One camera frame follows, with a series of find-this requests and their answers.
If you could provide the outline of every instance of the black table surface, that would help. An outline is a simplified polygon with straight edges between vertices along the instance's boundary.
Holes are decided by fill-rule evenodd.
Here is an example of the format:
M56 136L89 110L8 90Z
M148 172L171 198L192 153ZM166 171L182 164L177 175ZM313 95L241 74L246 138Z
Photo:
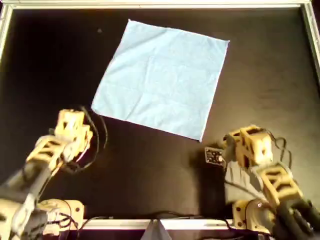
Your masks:
M0 66L2 181L60 109L91 105L128 19L230 40L203 141L106 117L106 150L78 175L59 172L43 199L80 200L90 216L218 216L223 172L203 148L256 124L287 139L295 178L320 204L320 98L299 9L15 10Z

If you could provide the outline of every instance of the black cable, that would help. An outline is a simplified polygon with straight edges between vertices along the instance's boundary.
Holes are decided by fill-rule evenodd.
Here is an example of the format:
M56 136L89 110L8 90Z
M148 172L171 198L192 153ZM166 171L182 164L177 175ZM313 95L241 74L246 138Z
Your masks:
M239 240L243 239L245 236L229 237L229 238L215 238L215 237L202 237L199 240Z
M105 216L95 216L95 217L92 217L92 218L89 218L87 219L83 224L82 226L76 231L76 238L75 240L77 240L79 237L80 237L80 233L81 231L84 229L84 227L92 220L95 220L95 219L105 219L106 217Z
M226 183L226 184L228 184L228 185L231 185L231 186L233 186L233 187L235 187L235 188L237 188L237 189L240 189L240 190L246 192L247 194L250 194L251 196L253 196L253 197L256 198L256 199L261 199L260 196L258 196L258 195L255 194L254 192L248 190L247 188L245 188L245 187L243 187L243 186L241 186L241 185L239 185L239 184L237 184L237 183L228 181L228 180L226 180L226 179L224 180L224 183Z
M70 204L66 200L61 200L61 201L65 202L67 204L69 211L70 211L70 218L72 218L72 210L71 210ZM71 221L70 221L69 230L68 230L68 233L66 234L65 240L67 240L69 237L70 229L71 229Z
M108 130L107 130L107 126L106 126L104 118L99 114L98 114L98 116L99 116L99 118L100 118L100 120L102 122L102 126L103 126L103 129L105 131L105 140L104 140L104 144L103 144L103 149L105 149L106 145L107 145L107 141L108 141Z
M283 158L284 158L284 155L285 155L285 152L288 153L288 158L289 158L289 163L288 163L288 167L289 169L291 169L292 167L292 153L290 150L287 149L287 140L284 138L284 137L275 137L273 135L273 133L267 129L265 129L265 131L269 134L272 142L274 143L275 147L277 149L279 149L281 151L280 153L280 162L283 162ZM279 146L278 145L278 141L282 141L282 146Z
M88 111L86 110L86 108L84 106L80 106L80 109L81 111L84 112L84 115L86 117L86 119L88 120L90 126L92 127L94 133L95 133L95 136L96 136L96 149L95 149L95 153L94 153L94 157L93 159L88 162L86 165L84 165L83 167L81 167L78 163L77 163L77 160L76 161L71 161L71 162L68 162L65 164L65 170L67 170L68 173L70 174L76 174L76 173L79 173L83 170L85 170L86 168L90 167L95 161L96 161L96 158L97 158L97 155L98 155L98 152L99 152L99 144L100 144L100 138L99 138L99 132L98 132L98 129L94 123L94 121L91 119Z

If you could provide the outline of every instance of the blue cloth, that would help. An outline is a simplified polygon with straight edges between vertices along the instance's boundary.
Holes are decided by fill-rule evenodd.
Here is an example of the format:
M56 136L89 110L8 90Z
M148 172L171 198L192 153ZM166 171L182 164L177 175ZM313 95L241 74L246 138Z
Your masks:
M129 20L91 107L201 141L228 44Z

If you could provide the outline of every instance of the metal frame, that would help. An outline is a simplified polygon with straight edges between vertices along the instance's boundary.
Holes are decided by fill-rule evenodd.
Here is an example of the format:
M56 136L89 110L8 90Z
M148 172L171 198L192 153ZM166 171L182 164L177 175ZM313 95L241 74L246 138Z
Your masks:
M93 219L88 221L85 230L145 230L150 219ZM227 230L226 222L216 219L162 219L166 230ZM233 221L228 220L230 227Z
M320 79L320 35L311 0L3 0L0 18L0 61L4 52L13 11L27 9L241 9L301 8ZM84 229L145 230L149 219L95 219ZM163 219L167 230L226 230L227 224L215 219Z

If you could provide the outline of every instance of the microfiber cloth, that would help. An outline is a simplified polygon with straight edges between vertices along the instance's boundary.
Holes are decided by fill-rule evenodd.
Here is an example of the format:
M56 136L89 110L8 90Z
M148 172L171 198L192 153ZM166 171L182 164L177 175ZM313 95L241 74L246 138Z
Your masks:
M129 20L91 107L99 115L201 141L228 44Z

